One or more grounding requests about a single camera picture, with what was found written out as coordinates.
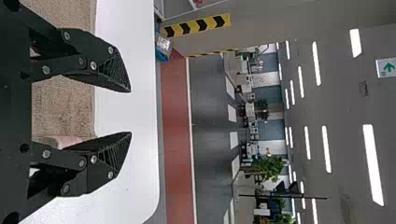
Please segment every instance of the bolt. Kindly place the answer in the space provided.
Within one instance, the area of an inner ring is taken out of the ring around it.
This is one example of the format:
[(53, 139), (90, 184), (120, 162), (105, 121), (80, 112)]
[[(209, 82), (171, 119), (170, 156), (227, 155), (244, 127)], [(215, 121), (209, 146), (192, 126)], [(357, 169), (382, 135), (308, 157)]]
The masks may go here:
[(80, 57), (78, 59), (78, 62), (79, 62), (79, 65), (84, 65), (84, 59), (83, 58)]
[(70, 34), (67, 32), (64, 32), (64, 39), (70, 40)]
[(98, 162), (98, 157), (97, 156), (92, 156), (91, 157), (91, 163), (96, 164)]
[(81, 167), (81, 168), (84, 167), (85, 166), (85, 161), (84, 160), (80, 161), (78, 166)]
[(62, 193), (67, 194), (68, 192), (70, 192), (70, 185), (66, 184), (66, 185), (64, 185), (64, 188), (62, 189)]
[(109, 53), (109, 54), (113, 54), (113, 53), (114, 53), (114, 49), (111, 48), (111, 47), (108, 47), (108, 53)]
[(91, 69), (92, 69), (93, 71), (95, 71), (96, 68), (97, 68), (96, 62), (92, 61), (92, 62), (91, 62)]
[(42, 67), (42, 69), (43, 69), (44, 75), (49, 75), (50, 74), (50, 68), (48, 66), (44, 65)]
[(43, 158), (48, 159), (50, 157), (50, 151), (49, 150), (44, 150), (43, 151)]
[(108, 179), (112, 179), (114, 177), (114, 173), (112, 171), (108, 172)]

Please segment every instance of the carpet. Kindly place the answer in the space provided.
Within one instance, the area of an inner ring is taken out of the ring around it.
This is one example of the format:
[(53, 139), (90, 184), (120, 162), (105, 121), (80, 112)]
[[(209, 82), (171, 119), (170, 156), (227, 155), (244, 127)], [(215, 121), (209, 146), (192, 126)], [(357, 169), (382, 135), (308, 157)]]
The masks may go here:
[[(21, 0), (25, 6), (59, 28), (94, 31), (95, 0)], [(71, 135), (83, 140), (94, 134), (94, 87), (57, 76), (32, 87), (32, 139)]]

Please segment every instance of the red floor strip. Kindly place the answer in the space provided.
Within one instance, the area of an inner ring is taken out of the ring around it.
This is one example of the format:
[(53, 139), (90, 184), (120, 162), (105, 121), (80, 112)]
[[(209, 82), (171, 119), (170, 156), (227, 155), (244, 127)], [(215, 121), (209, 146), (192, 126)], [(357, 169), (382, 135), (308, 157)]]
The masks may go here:
[(194, 223), (186, 59), (161, 66), (167, 223)]

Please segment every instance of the warning tape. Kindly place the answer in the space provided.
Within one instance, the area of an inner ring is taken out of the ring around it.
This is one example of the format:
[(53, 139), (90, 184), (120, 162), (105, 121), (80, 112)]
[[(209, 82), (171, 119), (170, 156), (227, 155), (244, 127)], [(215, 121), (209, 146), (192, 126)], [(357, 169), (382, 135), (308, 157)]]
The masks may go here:
[(218, 51), (213, 51), (213, 52), (209, 52), (209, 53), (202, 53), (202, 54), (195, 54), (186, 58), (198, 58), (198, 57), (202, 57), (202, 56), (207, 56), (207, 55), (215, 55), (215, 54), (220, 54), (220, 53), (224, 53), (224, 52), (234, 52), (234, 51), (238, 51), (239, 49), (223, 49), (223, 50), (218, 50)]
[(219, 29), (227, 26), (231, 26), (230, 13), (165, 26), (161, 29), (161, 34), (166, 37), (178, 37), (183, 35), (198, 34), (204, 31)]

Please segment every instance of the screw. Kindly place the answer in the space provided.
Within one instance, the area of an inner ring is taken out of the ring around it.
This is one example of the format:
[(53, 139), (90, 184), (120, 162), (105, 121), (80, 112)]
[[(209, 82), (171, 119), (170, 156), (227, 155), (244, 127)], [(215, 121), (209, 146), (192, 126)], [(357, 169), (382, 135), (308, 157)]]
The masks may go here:
[(84, 59), (83, 58), (79, 58), (78, 62), (79, 62), (79, 65), (84, 65)]
[(113, 54), (113, 53), (114, 53), (114, 49), (111, 48), (111, 47), (108, 47), (108, 53), (109, 53), (109, 54)]
[(64, 39), (70, 40), (70, 34), (67, 32), (64, 32)]
[(48, 159), (50, 157), (50, 151), (49, 150), (44, 150), (43, 151), (43, 158)]
[(92, 61), (92, 62), (91, 62), (91, 69), (92, 69), (93, 71), (95, 71), (96, 68), (97, 68), (96, 62)]
[(98, 157), (97, 156), (92, 156), (91, 157), (91, 163), (96, 164), (98, 162)]
[(112, 171), (108, 172), (108, 179), (112, 179), (114, 177), (114, 173)]
[(68, 192), (70, 192), (70, 185), (66, 184), (66, 185), (64, 185), (64, 188), (62, 189), (62, 193), (67, 194)]
[(50, 68), (46, 65), (42, 67), (44, 75), (48, 75), (50, 73)]
[(20, 147), (20, 152), (21, 152), (21, 153), (26, 153), (26, 152), (29, 151), (29, 149), (30, 149), (29, 145), (27, 145), (27, 144), (22, 144), (21, 147)]
[(78, 165), (81, 168), (84, 167), (85, 166), (85, 161), (84, 160), (80, 161)]

